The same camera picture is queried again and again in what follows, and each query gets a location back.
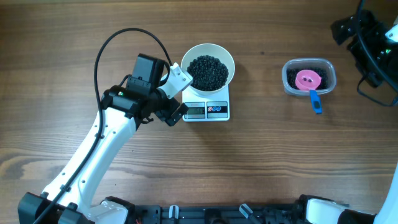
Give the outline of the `black beans in container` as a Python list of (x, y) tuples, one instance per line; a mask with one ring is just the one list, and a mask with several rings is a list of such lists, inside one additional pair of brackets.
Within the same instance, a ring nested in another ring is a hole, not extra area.
[(312, 70), (312, 71), (316, 72), (322, 78), (321, 83), (318, 86), (317, 90), (322, 90), (322, 89), (328, 88), (329, 80), (328, 80), (327, 71), (320, 67), (307, 67), (307, 68), (294, 68), (294, 69), (288, 68), (287, 69), (287, 81), (288, 81), (288, 84), (292, 88), (298, 90), (298, 87), (295, 84), (295, 79), (296, 79), (298, 72), (301, 70)]

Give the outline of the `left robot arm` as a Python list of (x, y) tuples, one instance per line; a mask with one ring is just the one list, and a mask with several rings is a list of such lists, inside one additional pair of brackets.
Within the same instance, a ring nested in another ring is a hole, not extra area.
[(103, 93), (86, 138), (61, 173), (40, 195), (27, 192), (18, 205), (20, 223), (128, 223), (134, 205), (108, 197), (92, 206), (93, 196), (120, 148), (151, 114), (173, 126), (188, 108), (175, 95), (192, 83), (179, 64), (140, 54), (133, 73)]

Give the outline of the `white bowl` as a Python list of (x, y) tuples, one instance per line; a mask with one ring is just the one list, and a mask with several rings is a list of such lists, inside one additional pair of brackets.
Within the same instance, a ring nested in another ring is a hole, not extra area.
[[(226, 84), (221, 88), (223, 89), (224, 87), (228, 86), (231, 80), (234, 77), (235, 73), (235, 63), (232, 55), (223, 47), (216, 45), (216, 44), (199, 44), (194, 47), (192, 47), (184, 56), (182, 59), (181, 67), (187, 71), (187, 68), (189, 66), (189, 63), (192, 62), (194, 59), (196, 59), (199, 56), (202, 55), (209, 55), (213, 56), (215, 58), (218, 58), (223, 64), (226, 65), (229, 75), (226, 81)], [(210, 95), (212, 93), (216, 93), (219, 90), (215, 91), (201, 91), (197, 90), (194, 87), (192, 87), (195, 91), (197, 91), (201, 95)]]

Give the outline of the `black beans in bowl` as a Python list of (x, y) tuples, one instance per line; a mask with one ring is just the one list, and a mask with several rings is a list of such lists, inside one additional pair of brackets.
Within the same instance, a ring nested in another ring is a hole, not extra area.
[(226, 65), (209, 55), (199, 56), (190, 62), (187, 72), (193, 77), (191, 86), (201, 91), (221, 89), (229, 75)]

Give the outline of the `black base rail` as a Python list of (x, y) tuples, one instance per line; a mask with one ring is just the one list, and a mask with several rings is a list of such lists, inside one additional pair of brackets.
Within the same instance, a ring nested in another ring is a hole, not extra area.
[(104, 201), (85, 215), (90, 223), (308, 223), (299, 204), (180, 207)]

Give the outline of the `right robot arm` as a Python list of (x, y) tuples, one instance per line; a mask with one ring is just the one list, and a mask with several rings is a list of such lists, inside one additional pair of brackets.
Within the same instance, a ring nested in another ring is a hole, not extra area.
[[(374, 88), (386, 82), (397, 91), (397, 26), (387, 30), (371, 11), (358, 6), (354, 15), (331, 25), (337, 44), (353, 37), (347, 49), (366, 81)], [(308, 223), (397, 223), (397, 171), (387, 197), (378, 213), (363, 213), (330, 199), (301, 195), (303, 219)]]

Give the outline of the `pink scoop blue handle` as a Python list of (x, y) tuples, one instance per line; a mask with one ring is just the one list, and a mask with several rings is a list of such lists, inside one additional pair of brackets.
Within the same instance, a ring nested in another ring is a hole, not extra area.
[[(312, 79), (312, 82), (305, 82), (303, 78)], [(301, 70), (298, 72), (295, 84), (302, 91), (309, 91), (310, 100), (312, 103), (312, 108), (316, 114), (322, 114), (322, 104), (320, 101), (320, 97), (318, 96), (316, 90), (321, 83), (322, 78), (312, 70)]]

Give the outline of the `white digital kitchen scale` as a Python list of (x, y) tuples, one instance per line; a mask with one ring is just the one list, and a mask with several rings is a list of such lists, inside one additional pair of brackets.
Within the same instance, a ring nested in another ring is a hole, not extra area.
[(229, 88), (201, 95), (192, 87), (182, 92), (182, 101), (188, 106), (185, 122), (228, 121), (230, 119)]

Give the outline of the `clear plastic bean container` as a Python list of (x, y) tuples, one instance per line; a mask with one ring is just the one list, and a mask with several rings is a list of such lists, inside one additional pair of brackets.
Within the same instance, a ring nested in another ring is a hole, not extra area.
[(292, 87), (289, 82), (288, 70), (303, 70), (304, 68), (319, 68), (325, 71), (326, 84), (324, 89), (317, 90), (319, 95), (325, 95), (336, 86), (336, 72), (332, 63), (324, 58), (296, 58), (289, 60), (282, 68), (282, 83), (284, 84), (284, 91), (288, 95), (294, 96), (308, 96), (308, 91), (297, 90)]

